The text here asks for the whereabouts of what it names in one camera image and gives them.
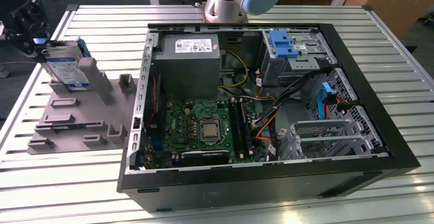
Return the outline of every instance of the floor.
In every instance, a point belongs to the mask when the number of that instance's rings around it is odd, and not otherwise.
[[[160,0],[162,5],[178,5],[182,2],[183,0]],[[43,4],[51,21],[49,32],[52,33],[68,4],[148,5],[150,0],[43,0]],[[413,55],[434,77],[434,28],[423,26],[422,22],[415,23],[402,42],[406,46],[418,46]],[[7,63],[17,61],[29,62],[31,59],[23,57],[8,44],[0,42],[0,64],[11,72],[8,78],[0,79],[0,128],[35,67],[31,63]]]

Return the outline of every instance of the aluminum workbench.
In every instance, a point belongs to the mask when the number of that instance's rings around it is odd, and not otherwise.
[[[0,131],[0,222],[433,223],[434,81],[374,12],[361,7],[278,6],[250,22],[333,23],[422,167],[347,197],[147,213],[116,192],[122,150],[28,155],[49,99],[37,65]],[[88,43],[110,78],[139,75],[147,24],[202,22],[188,6],[79,6],[53,39]]]

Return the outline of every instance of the green motherboard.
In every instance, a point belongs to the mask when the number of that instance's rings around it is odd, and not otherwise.
[[[256,119],[255,104],[252,100],[244,100],[243,105],[250,124]],[[210,134],[219,137],[215,142],[204,142],[206,140],[202,137],[204,134],[202,130],[206,129],[203,125],[207,121],[216,122],[215,125],[219,125],[218,134],[212,134],[212,132]],[[254,141],[254,137],[251,140],[255,142],[252,154],[240,156],[234,150],[228,100],[168,102],[164,147],[154,155],[155,167],[175,167],[171,164],[170,153],[188,150],[227,150],[230,152],[230,164],[263,162],[266,160],[263,142]]]

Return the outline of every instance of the ram slot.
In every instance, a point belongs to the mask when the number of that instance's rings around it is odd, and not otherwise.
[[[231,99],[228,104],[234,151],[239,158],[244,158],[244,156],[250,155],[251,151],[247,116],[242,102]]]
[[[251,143],[251,137],[250,137],[250,127],[248,127],[248,121],[247,121],[247,113],[246,113],[246,107],[243,103],[243,99],[239,100],[238,103],[242,111],[242,129],[243,129],[243,135],[244,135],[244,153],[248,155],[252,155],[252,143]]]

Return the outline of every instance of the motherboard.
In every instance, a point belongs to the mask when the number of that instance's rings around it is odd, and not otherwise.
[[[263,142],[251,136],[255,119],[252,100],[168,102],[164,138],[151,139],[154,167],[266,161]]]

